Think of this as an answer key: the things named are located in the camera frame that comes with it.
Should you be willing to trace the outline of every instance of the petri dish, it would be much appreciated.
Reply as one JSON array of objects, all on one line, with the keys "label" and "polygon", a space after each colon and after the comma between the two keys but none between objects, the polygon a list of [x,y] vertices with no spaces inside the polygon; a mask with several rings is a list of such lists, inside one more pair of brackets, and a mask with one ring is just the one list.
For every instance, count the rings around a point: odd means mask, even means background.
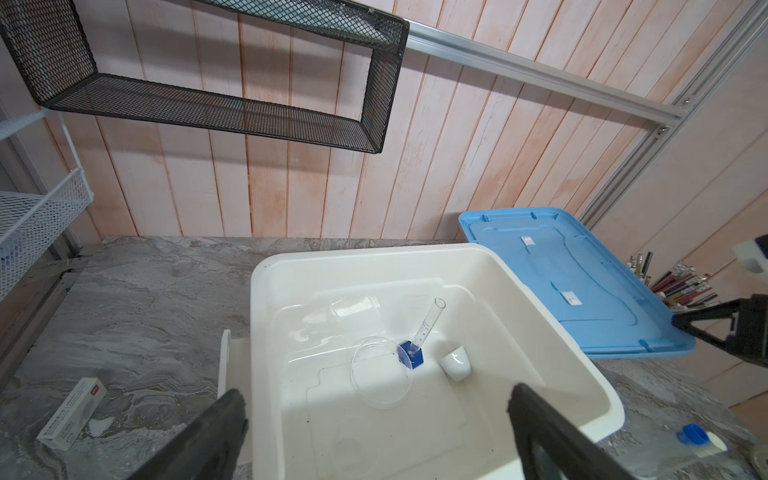
[{"label": "petri dish", "polygon": [[380,336],[362,341],[349,367],[349,379],[362,401],[375,409],[392,409],[412,382],[411,359],[400,345]]}]

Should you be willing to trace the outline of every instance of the wooden wall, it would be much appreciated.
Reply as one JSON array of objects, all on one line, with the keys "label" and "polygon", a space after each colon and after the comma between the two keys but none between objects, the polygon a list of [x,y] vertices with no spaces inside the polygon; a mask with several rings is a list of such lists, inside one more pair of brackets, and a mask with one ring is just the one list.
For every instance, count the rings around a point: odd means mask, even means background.
[{"label": "wooden wall", "polygon": [[[753,2],[366,3],[669,102]],[[189,0],[74,3],[102,72],[359,115],[368,61],[361,48]],[[5,110],[31,111],[4,48],[0,61],[2,82],[13,87],[0,93]],[[648,128],[414,51],[406,52],[378,155],[65,117],[96,193],[75,226],[84,242],[137,234],[452,239],[465,210],[552,205],[580,214]],[[25,135],[51,179],[71,165],[56,121]]]},{"label": "wooden wall", "polygon": [[[593,229],[619,258],[654,252],[650,274],[677,260],[712,275],[719,300],[768,294],[768,283],[743,269],[731,246],[768,233],[768,34],[680,129],[630,190]],[[707,331],[724,338],[729,320]],[[768,391],[768,369],[744,363],[708,343],[679,359],[727,406]],[[745,420],[768,416],[739,407]]]}]

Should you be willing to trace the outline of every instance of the white ceramic cup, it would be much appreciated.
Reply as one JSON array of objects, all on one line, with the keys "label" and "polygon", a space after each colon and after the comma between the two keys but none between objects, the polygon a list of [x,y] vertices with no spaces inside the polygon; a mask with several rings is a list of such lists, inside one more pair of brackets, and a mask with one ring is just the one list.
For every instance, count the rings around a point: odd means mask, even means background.
[{"label": "white ceramic cup", "polygon": [[438,360],[446,375],[451,377],[454,382],[461,382],[472,373],[472,367],[469,365],[469,357],[463,346],[450,352],[448,355]]}]

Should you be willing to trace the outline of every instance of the black mesh shelf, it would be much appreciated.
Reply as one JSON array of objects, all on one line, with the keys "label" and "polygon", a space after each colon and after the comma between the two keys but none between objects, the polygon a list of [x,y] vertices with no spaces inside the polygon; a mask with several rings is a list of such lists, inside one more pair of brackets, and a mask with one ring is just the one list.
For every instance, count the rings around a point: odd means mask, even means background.
[{"label": "black mesh shelf", "polygon": [[35,101],[52,110],[381,152],[405,20],[346,0],[198,0],[372,49],[360,120],[98,73],[71,0],[0,0],[0,35]]}]

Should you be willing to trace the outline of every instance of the blue plastic lid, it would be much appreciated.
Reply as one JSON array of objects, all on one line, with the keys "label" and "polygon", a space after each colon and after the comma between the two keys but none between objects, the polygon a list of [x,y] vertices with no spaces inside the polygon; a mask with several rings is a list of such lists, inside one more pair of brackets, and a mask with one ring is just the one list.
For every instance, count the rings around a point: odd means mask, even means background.
[{"label": "blue plastic lid", "polygon": [[695,423],[683,427],[682,431],[677,433],[677,439],[685,445],[706,445],[710,442],[710,436]]},{"label": "blue plastic lid", "polygon": [[465,212],[467,240],[496,252],[591,358],[682,356],[695,339],[672,312],[565,210]]}]

